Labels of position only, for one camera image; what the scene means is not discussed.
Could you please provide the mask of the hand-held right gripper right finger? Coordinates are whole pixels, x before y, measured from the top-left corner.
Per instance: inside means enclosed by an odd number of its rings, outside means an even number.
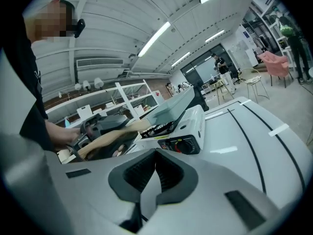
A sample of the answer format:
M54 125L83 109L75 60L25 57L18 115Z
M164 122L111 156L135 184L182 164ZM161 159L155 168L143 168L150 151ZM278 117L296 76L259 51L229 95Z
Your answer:
M197 155L168 152L198 174L195 190L182 202L157 206L141 235L246 235L279 209L265 193L219 164Z

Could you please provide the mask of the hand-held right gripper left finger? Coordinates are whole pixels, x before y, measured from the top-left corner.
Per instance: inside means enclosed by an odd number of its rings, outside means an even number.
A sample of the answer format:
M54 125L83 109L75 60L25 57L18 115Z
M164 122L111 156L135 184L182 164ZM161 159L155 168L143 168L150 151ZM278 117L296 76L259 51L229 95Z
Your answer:
M61 164L46 152L53 185L66 216L63 235L154 235L156 219L143 224L141 194L154 173L155 149L110 159Z

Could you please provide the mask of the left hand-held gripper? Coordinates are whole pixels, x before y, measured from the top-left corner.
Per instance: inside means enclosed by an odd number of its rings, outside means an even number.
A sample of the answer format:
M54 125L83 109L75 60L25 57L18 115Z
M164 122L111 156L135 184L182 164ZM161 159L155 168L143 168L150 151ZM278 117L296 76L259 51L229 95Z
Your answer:
M124 127L130 121L125 115L102 116L96 114L86 119L80 126L81 134L67 144L70 153L79 161L85 161L78 151L98 137Z

